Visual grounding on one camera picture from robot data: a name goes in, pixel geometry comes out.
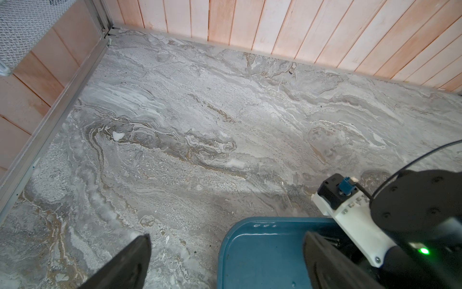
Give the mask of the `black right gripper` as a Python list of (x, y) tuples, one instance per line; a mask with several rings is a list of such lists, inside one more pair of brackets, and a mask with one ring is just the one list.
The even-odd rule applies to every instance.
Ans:
[(462, 286), (462, 174), (399, 173), (371, 201), (374, 223), (424, 269), (436, 287)]

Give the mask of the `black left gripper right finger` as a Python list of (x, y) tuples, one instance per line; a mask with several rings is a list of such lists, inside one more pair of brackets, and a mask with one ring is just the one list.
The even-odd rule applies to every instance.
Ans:
[(382, 286), (316, 232), (304, 236), (303, 256), (314, 289), (381, 289)]

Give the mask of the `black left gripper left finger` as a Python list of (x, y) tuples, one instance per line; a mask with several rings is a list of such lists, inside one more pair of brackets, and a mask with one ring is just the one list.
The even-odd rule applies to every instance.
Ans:
[(152, 253), (150, 235), (140, 235), (90, 277), (80, 289), (142, 289)]

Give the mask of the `teal plastic storage tray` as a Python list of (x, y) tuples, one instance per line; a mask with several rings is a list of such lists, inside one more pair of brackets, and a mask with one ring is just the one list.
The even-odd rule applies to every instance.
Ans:
[(305, 233), (316, 232), (334, 244), (346, 234), (322, 217), (250, 217), (226, 234), (218, 256), (219, 289), (309, 289), (303, 257)]

